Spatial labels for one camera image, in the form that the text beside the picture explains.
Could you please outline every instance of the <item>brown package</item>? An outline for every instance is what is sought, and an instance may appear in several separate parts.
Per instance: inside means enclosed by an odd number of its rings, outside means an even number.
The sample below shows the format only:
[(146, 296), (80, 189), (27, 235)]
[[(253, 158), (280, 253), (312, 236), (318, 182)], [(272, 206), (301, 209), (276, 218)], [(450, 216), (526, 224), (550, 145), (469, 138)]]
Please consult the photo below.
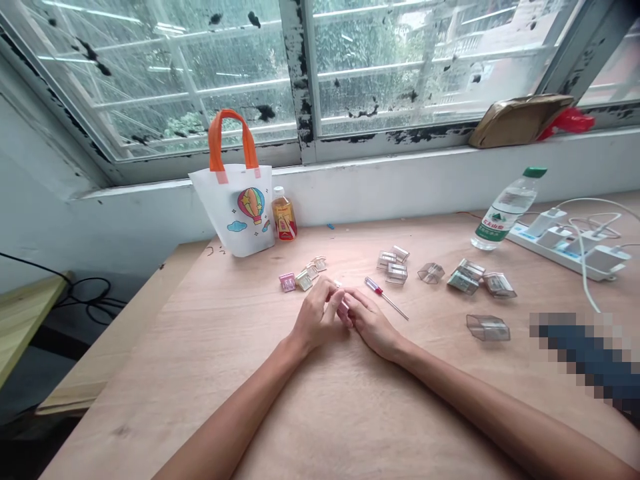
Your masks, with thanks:
[(572, 96), (556, 94), (496, 102), (480, 120), (469, 144), (483, 149), (532, 143), (572, 102)]

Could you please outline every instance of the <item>bottle label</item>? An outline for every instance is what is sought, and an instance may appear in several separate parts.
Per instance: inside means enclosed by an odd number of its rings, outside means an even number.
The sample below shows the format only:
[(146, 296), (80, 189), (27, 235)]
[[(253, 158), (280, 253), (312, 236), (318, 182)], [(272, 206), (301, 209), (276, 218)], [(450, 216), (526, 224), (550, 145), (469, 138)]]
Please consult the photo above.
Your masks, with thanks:
[(520, 216), (520, 213), (507, 213), (491, 207), (475, 230), (475, 234), (484, 240), (504, 240)]
[(298, 235), (298, 226), (295, 224), (293, 207), (289, 205), (278, 205), (274, 209), (275, 224), (280, 240), (293, 240)]

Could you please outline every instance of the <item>green bottle cap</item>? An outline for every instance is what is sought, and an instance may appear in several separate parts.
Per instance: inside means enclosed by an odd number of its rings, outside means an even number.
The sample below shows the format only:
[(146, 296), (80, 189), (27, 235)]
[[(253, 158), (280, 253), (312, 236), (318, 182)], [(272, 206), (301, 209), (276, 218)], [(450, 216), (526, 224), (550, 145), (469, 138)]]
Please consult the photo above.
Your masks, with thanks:
[(522, 175), (529, 178), (540, 178), (546, 172), (547, 172), (547, 169), (544, 167), (527, 167), (527, 169)]

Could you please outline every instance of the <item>forearm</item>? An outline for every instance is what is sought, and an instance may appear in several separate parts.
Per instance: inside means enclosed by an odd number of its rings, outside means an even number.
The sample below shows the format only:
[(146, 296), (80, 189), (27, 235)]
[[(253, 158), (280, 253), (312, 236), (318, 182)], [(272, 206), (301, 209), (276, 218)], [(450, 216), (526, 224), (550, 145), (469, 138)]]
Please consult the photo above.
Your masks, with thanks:
[(306, 354), (304, 346), (290, 337), (282, 340), (153, 480), (230, 478), (271, 404)]
[(537, 478), (637, 479), (636, 470), (592, 440), (409, 341), (400, 344), (393, 361)]

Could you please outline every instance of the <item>power strip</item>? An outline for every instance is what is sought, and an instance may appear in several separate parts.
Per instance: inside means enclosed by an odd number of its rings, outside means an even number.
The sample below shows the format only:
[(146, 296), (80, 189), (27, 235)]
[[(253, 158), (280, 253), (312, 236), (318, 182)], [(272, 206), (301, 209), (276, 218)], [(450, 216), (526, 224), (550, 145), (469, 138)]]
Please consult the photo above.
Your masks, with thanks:
[[(562, 242), (554, 249), (543, 247), (542, 245), (538, 245), (537, 237), (527, 233), (527, 228), (528, 227), (522, 223), (516, 223), (507, 234), (507, 238), (527, 250), (531, 250), (538, 255), (542, 255), (544, 258), (548, 258), (549, 260), (582, 275), (582, 261), (580, 260), (580, 255), (564, 251), (564, 248), (569, 244), (568, 242)], [(615, 274), (624, 267), (625, 266), (623, 264), (620, 264), (616, 265), (609, 272), (603, 272), (587, 265), (587, 277), (596, 281), (615, 280)]]

